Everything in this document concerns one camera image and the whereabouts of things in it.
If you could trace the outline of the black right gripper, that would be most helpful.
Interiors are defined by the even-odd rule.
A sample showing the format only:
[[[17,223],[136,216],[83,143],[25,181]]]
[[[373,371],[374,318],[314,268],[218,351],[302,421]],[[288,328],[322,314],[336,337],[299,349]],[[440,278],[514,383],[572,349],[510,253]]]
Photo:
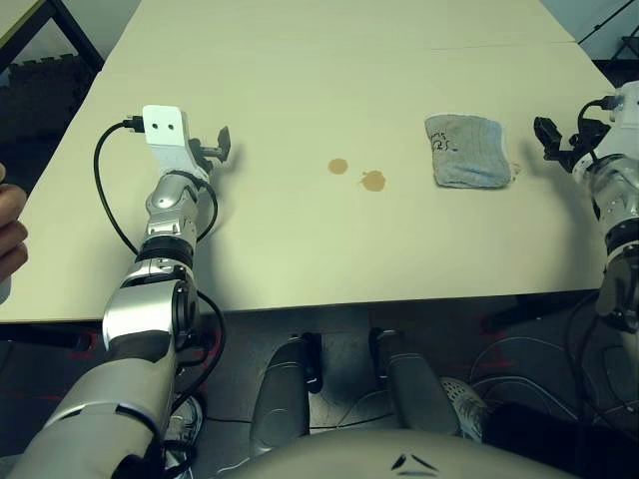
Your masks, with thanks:
[[[533,130],[543,147],[544,159],[557,162],[567,173],[572,173],[583,158],[594,160],[593,150],[610,131],[610,126],[595,119],[578,120],[577,133],[568,140],[569,150],[561,149],[562,136],[551,119],[535,117]]]

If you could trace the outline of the bystander bare hand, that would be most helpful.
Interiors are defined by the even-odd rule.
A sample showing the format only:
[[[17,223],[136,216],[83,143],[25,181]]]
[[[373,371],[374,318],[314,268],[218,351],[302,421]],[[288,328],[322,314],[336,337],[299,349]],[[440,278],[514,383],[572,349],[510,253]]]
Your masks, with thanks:
[[[6,167],[1,165],[0,254],[1,280],[9,278],[27,260],[25,240],[27,229],[19,221],[27,201],[26,193],[18,186],[7,184]]]

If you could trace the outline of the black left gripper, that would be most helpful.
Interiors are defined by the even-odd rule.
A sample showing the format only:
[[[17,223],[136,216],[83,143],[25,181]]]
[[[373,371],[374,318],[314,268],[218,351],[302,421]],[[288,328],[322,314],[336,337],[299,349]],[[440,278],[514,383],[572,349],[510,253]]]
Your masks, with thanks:
[[[213,166],[213,159],[217,159],[220,162],[226,161],[231,150],[231,145],[230,131],[227,126],[224,126],[219,131],[217,147],[206,147],[201,144],[199,139],[189,139],[191,153],[201,168],[211,168]]]

